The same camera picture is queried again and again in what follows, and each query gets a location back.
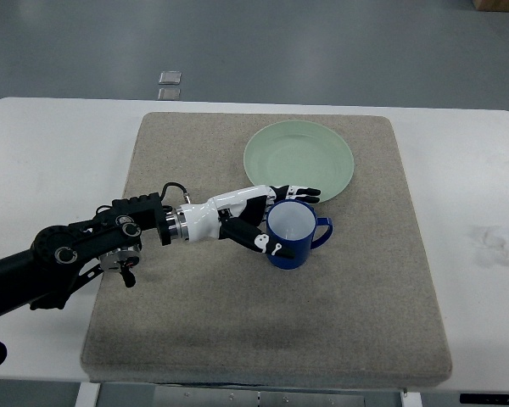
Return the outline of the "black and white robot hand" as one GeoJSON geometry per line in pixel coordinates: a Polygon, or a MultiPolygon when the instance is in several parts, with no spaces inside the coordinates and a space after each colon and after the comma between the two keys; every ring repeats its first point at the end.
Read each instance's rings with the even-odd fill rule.
{"type": "Polygon", "coordinates": [[[231,239],[257,253],[293,259],[297,251],[260,229],[273,204],[320,201],[321,191],[310,187],[259,185],[227,192],[205,203],[185,203],[176,210],[176,234],[191,243],[207,238],[231,239]]]}

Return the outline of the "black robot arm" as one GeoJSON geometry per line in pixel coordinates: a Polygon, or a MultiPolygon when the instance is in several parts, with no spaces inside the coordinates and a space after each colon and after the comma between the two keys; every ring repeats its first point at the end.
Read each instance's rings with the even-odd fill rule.
{"type": "Polygon", "coordinates": [[[116,199],[90,220],[41,230],[27,250],[0,259],[0,317],[24,305],[62,309],[72,293],[107,271],[133,287],[144,231],[157,231],[162,245],[187,237],[183,213],[164,197],[116,199]]]}

